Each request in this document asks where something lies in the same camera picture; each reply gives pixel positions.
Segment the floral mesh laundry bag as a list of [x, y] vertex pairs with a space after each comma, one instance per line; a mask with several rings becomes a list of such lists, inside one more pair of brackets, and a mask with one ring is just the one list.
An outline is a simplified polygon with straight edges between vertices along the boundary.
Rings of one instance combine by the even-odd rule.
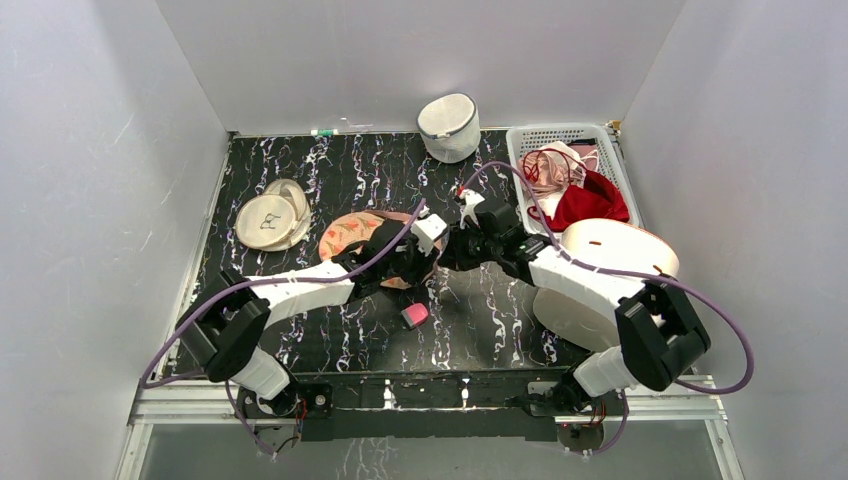
[[[351, 247], [354, 253], [361, 250], [361, 244], [366, 243], [375, 230], [386, 221], [400, 222], [403, 227], [412, 218], [407, 213], [365, 210], [346, 214], [335, 219], [327, 227], [319, 241], [319, 256], [322, 261], [329, 261], [334, 256], [340, 255], [347, 247]], [[441, 252], [447, 243], [449, 225], [444, 221], [440, 224], [444, 227], [441, 236], [434, 241], [434, 249]], [[412, 287], [401, 277], [392, 277], [383, 280], [381, 287], [406, 290]]]

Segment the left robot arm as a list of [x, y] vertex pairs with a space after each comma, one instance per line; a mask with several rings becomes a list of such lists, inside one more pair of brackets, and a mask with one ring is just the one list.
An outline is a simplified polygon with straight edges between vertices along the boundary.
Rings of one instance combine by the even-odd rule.
[[260, 348], [266, 328], [314, 309], [362, 300], [392, 278], [421, 283], [433, 271], [447, 231], [435, 214], [408, 223], [387, 220], [368, 240], [307, 269], [254, 279], [223, 271], [180, 318], [176, 336], [209, 381], [235, 383], [271, 414], [287, 416], [302, 404], [305, 391], [287, 367]]

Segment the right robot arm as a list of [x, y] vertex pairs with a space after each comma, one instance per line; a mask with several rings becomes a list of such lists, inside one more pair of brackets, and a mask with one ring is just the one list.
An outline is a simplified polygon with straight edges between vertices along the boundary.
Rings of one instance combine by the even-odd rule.
[[551, 290], [614, 323], [619, 343], [589, 355], [543, 394], [529, 394], [524, 409], [548, 406], [590, 413], [603, 395], [642, 385], [663, 391], [711, 347], [686, 293], [671, 277], [606, 275], [601, 268], [565, 259], [557, 242], [528, 233], [515, 211], [495, 199], [461, 201], [438, 264], [467, 271], [494, 262], [510, 277]]

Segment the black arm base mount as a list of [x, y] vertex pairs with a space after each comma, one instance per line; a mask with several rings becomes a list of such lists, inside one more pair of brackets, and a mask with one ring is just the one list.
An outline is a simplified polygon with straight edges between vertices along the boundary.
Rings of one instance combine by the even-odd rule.
[[522, 437], [571, 450], [596, 449], [614, 407], [610, 399], [595, 399], [578, 412], [523, 407], [529, 394], [547, 392], [564, 373], [554, 368], [302, 374], [303, 402], [287, 416], [274, 415], [242, 388], [236, 404], [276, 451], [296, 438], [364, 437]]

